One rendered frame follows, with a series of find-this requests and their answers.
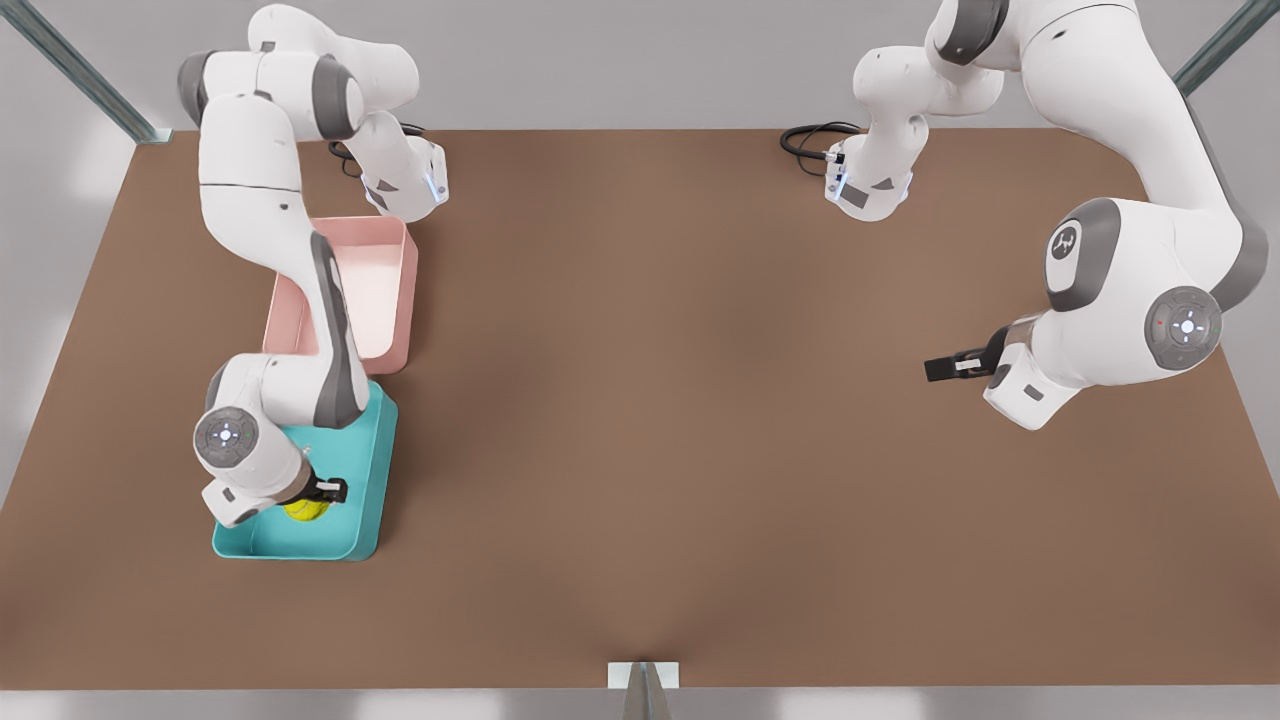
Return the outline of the teal plastic tray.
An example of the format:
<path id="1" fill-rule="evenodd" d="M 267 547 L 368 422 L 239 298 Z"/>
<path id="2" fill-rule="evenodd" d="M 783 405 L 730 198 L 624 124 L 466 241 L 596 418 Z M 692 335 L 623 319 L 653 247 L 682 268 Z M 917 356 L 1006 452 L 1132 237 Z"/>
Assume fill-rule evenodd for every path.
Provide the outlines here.
<path id="1" fill-rule="evenodd" d="M 370 557 L 376 546 L 387 496 L 398 407 L 369 382 L 365 413 L 347 428 L 283 427 L 298 448 L 308 447 L 316 474 L 347 482 L 343 503 L 320 518 L 298 521 L 282 506 L 268 509 L 236 528 L 215 524 L 211 546 L 224 559 L 271 561 L 349 561 Z"/>

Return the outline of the silver frame post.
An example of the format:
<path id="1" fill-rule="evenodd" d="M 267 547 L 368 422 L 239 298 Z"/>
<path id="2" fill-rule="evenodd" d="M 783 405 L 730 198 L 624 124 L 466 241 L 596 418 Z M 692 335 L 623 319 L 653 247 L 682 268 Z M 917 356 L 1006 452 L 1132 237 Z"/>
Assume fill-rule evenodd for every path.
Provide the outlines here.
<path id="1" fill-rule="evenodd" d="M 1172 76 L 1180 94 L 1189 97 L 1276 14 L 1280 0 L 1245 0 Z"/>
<path id="2" fill-rule="evenodd" d="M 134 143 L 159 145 L 172 141 L 172 129 L 157 128 L 147 120 L 29 0 L 0 0 L 0 17 Z"/>
<path id="3" fill-rule="evenodd" d="M 673 720 L 668 689 L 680 688 L 678 662 L 609 662 L 609 689 L 622 689 L 622 720 Z"/>

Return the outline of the pink plastic tray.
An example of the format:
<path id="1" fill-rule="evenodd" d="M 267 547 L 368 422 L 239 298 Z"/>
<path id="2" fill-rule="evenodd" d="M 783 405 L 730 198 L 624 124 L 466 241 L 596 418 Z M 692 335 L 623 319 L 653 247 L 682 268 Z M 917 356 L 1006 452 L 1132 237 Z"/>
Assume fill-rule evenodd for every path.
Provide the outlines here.
<path id="1" fill-rule="evenodd" d="M 401 372 L 408 360 L 419 251 L 394 217 L 315 218 L 335 255 L 355 343 L 369 375 Z M 315 354 L 317 343 L 302 291 L 275 278 L 262 340 L 265 354 Z"/>

